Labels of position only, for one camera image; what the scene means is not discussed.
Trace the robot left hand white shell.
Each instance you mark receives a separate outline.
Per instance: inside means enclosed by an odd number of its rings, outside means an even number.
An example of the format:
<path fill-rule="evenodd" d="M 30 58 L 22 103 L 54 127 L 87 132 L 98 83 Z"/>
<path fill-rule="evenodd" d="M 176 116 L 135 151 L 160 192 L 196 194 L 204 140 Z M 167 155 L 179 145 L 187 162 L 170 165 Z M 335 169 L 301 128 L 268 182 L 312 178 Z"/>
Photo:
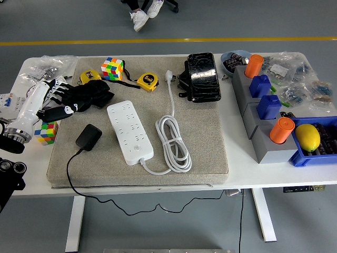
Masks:
<path fill-rule="evenodd" d="M 28 96 L 16 120 L 5 130 L 9 133 L 33 134 L 33 125 L 42 120 L 46 123 L 68 118 L 84 103 L 72 97 L 71 85 L 53 79 L 38 82 Z"/>

